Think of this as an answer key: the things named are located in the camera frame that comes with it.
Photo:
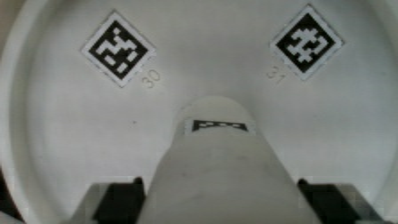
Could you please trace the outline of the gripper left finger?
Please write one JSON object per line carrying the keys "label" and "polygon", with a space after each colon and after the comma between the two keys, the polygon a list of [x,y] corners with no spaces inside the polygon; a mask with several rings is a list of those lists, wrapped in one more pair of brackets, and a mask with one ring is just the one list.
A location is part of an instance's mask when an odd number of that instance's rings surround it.
{"label": "gripper left finger", "polygon": [[136,224],[145,201],[143,180],[94,183],[62,224]]}

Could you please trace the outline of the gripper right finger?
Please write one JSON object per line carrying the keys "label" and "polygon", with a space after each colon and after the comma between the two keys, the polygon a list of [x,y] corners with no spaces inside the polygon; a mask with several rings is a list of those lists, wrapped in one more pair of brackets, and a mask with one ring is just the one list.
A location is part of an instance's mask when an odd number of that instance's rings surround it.
{"label": "gripper right finger", "polygon": [[378,222],[380,215],[351,184],[296,182],[321,224]]}

